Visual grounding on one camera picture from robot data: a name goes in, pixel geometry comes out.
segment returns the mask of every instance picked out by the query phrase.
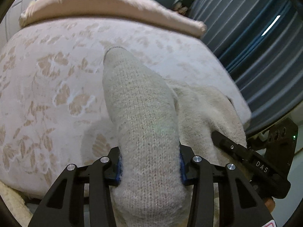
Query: silver screw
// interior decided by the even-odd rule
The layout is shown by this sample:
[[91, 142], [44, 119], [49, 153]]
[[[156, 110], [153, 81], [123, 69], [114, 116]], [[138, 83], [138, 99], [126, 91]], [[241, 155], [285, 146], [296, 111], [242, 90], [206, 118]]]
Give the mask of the silver screw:
[[100, 161], [101, 161], [102, 163], [107, 163], [107, 162], [109, 162], [109, 158], [106, 157], [106, 156], [104, 156], [104, 157], [102, 157], [102, 158], [100, 159]]
[[194, 156], [192, 159], [194, 162], [200, 162], [202, 160], [200, 156]]
[[234, 164], [228, 164], [227, 168], [230, 170], [234, 170], [234, 169], [236, 169], [236, 166]]
[[67, 166], [67, 169], [69, 170], [69, 171], [72, 171], [73, 169], [75, 169], [76, 168], [76, 166], [74, 165], [74, 164], [69, 164], [68, 166]]

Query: curtain fold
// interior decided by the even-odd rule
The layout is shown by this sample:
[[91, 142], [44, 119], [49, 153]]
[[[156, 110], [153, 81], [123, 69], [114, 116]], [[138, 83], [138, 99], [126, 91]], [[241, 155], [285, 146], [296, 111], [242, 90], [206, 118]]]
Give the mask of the curtain fold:
[[290, 0], [195, 0], [189, 17], [207, 25], [201, 40], [252, 111], [247, 135], [303, 100], [303, 21]]

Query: white door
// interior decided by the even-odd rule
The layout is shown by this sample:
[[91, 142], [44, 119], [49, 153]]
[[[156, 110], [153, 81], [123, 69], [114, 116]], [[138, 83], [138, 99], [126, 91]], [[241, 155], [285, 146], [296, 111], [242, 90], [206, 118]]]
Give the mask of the white door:
[[0, 24], [0, 49], [20, 30], [19, 16], [35, 0], [15, 0]]

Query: red and white label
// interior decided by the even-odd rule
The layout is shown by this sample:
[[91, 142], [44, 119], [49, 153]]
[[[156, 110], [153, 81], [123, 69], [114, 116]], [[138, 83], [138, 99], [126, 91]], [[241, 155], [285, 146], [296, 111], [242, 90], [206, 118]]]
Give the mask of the red and white label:
[[269, 221], [266, 225], [263, 225], [262, 227], [277, 227], [274, 220]]

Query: floral patterned fabric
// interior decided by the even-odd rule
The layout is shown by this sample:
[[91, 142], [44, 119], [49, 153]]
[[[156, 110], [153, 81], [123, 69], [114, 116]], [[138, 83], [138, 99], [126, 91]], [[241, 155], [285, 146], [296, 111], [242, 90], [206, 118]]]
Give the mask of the floral patterned fabric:
[[122, 46], [163, 78], [212, 85], [241, 122], [251, 112], [198, 39], [123, 19], [66, 18], [26, 27], [0, 52], [0, 180], [41, 198], [69, 164], [117, 145], [102, 87], [103, 57]]

